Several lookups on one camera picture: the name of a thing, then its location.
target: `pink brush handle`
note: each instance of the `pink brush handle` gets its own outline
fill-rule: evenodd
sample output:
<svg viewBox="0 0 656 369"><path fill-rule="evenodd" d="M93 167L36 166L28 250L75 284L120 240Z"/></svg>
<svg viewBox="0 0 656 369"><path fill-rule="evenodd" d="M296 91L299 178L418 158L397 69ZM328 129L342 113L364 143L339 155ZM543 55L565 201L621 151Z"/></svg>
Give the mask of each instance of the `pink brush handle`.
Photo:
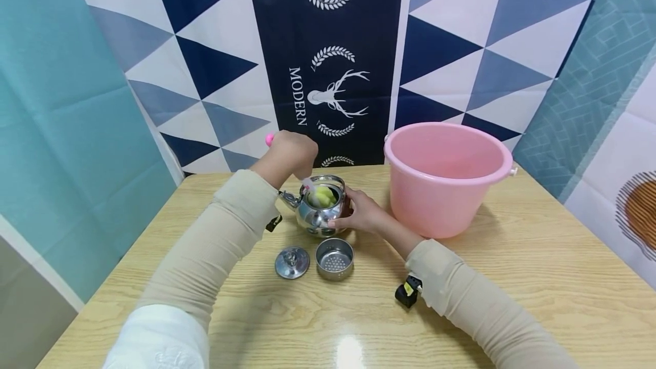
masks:
<svg viewBox="0 0 656 369"><path fill-rule="evenodd" d="M273 133L267 134L266 138L264 139L264 142L268 145L271 146L271 143L273 143Z"/></svg>

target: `teapot spout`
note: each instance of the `teapot spout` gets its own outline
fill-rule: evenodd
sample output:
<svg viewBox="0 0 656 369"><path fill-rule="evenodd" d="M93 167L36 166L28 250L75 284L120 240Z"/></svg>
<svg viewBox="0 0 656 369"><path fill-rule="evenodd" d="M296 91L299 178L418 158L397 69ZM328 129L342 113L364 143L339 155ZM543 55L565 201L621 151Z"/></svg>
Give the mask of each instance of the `teapot spout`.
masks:
<svg viewBox="0 0 656 369"><path fill-rule="evenodd" d="M279 191L278 198L280 198L292 211L296 211L298 206L301 205L301 200L299 198L296 198L296 196L286 191Z"/></svg>

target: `sleeve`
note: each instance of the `sleeve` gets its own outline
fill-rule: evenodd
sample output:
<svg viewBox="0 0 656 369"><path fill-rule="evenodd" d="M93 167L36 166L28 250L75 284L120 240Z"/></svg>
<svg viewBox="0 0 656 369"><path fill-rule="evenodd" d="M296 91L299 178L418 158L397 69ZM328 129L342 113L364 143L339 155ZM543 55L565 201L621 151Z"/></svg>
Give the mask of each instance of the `sleeve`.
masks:
<svg viewBox="0 0 656 369"><path fill-rule="evenodd" d="M161 261L104 367L207 368L216 296L278 217L276 198L277 190L255 172L234 174Z"/></svg>
<svg viewBox="0 0 656 369"><path fill-rule="evenodd" d="M130 314L103 369L209 368L207 333L189 314L149 305Z"/></svg>
<svg viewBox="0 0 656 369"><path fill-rule="evenodd" d="M422 280L427 305L474 338L496 368L578 368L526 309L444 245L423 241L406 267Z"/></svg>

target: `teapot lid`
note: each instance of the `teapot lid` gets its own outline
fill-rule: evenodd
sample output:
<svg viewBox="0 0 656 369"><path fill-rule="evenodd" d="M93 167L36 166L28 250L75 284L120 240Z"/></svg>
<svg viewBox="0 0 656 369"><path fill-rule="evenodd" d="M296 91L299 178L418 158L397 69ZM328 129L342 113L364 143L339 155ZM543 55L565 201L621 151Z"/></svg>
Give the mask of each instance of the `teapot lid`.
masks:
<svg viewBox="0 0 656 369"><path fill-rule="evenodd" d="M301 278L310 267L310 256L301 247L283 249L276 257L276 273L284 279Z"/></svg>

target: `pink plastic bucket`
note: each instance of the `pink plastic bucket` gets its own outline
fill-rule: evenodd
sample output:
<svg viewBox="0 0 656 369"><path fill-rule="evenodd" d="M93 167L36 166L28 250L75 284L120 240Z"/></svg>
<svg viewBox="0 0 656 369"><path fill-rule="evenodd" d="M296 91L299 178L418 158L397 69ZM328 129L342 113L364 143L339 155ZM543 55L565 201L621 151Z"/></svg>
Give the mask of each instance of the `pink plastic bucket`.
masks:
<svg viewBox="0 0 656 369"><path fill-rule="evenodd" d="M442 122L398 128L385 141L394 216L429 238L469 227L489 187L510 175L513 155L495 137Z"/></svg>

